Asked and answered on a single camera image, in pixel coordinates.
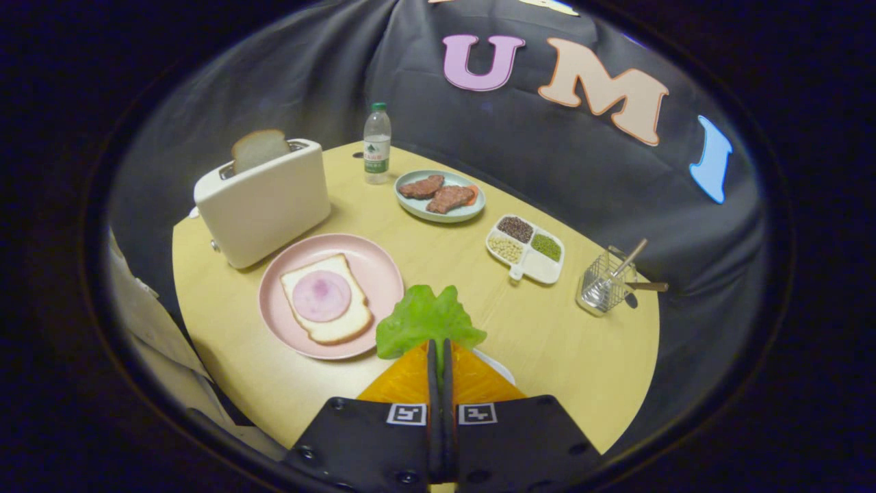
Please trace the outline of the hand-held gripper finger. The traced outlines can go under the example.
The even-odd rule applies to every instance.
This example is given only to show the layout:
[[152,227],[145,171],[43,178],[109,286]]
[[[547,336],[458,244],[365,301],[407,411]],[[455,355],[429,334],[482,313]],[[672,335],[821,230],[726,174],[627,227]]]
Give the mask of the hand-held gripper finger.
[[552,395],[460,399],[464,353],[442,341],[442,468],[457,492],[563,492],[603,464]]
[[438,359],[430,340],[423,402],[326,400],[282,464],[332,491],[428,492],[442,468]]

